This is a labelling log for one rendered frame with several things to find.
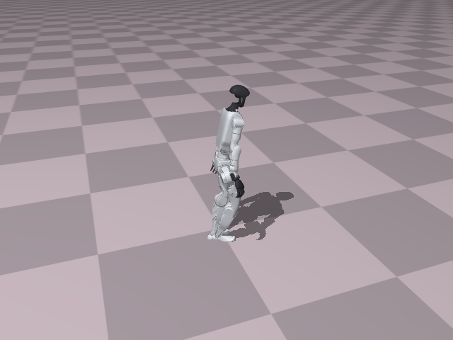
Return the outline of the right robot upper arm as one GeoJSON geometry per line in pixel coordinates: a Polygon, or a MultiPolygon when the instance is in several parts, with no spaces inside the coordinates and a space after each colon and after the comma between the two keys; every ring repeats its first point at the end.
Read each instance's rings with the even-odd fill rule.
{"type": "Polygon", "coordinates": [[[233,152],[235,146],[239,146],[238,142],[241,139],[241,131],[244,126],[244,120],[238,115],[233,115],[233,119],[231,121],[232,126],[232,134],[231,134],[231,143],[230,143],[230,151],[233,152]]]}

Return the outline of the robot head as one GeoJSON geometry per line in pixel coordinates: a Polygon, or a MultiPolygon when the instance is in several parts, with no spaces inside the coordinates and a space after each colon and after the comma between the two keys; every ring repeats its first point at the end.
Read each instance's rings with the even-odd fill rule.
{"type": "MultiPolygon", "coordinates": [[[[239,98],[238,103],[232,103],[228,108],[226,108],[227,111],[231,112],[236,112],[236,109],[239,107],[243,107],[246,97],[250,94],[249,90],[242,85],[234,85],[230,88],[230,93],[235,94],[236,98],[239,98]],[[242,98],[242,103],[241,103],[241,98],[242,98]]],[[[238,111],[237,111],[238,112],[238,111]]]]}

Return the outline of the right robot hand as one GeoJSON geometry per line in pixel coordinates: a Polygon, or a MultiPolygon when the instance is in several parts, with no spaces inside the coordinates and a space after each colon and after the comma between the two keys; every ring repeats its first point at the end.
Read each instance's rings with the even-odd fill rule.
{"type": "Polygon", "coordinates": [[[244,184],[242,183],[241,180],[239,180],[240,176],[238,176],[238,177],[236,178],[235,175],[234,175],[233,173],[231,173],[230,176],[231,176],[232,181],[235,182],[235,187],[236,187],[236,189],[237,189],[237,196],[236,196],[236,198],[242,197],[242,195],[243,195],[245,192],[244,192],[244,184]]]}

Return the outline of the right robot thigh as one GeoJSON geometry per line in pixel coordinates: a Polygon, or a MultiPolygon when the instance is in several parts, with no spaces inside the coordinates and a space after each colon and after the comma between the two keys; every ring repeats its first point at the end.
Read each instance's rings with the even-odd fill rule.
{"type": "Polygon", "coordinates": [[[224,210],[227,207],[231,207],[233,209],[233,211],[234,211],[234,214],[235,214],[236,211],[239,208],[239,204],[240,204],[241,198],[236,198],[237,189],[235,187],[235,182],[232,181],[229,173],[230,173],[230,170],[227,168],[227,166],[222,167],[220,176],[221,176],[223,184],[227,183],[226,189],[227,189],[227,194],[228,194],[229,201],[230,201],[230,203],[227,203],[224,206],[224,210]]]}

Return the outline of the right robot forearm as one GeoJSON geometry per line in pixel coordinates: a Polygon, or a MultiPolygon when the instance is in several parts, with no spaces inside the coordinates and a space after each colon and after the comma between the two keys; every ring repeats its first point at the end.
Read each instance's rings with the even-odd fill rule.
{"type": "MultiPolygon", "coordinates": [[[[241,153],[241,148],[240,146],[235,146],[233,149],[232,155],[229,157],[230,158],[230,173],[233,173],[235,177],[237,178],[239,176],[238,169],[239,169],[239,156],[241,153]]],[[[231,176],[230,176],[231,177],[231,176]]]]}

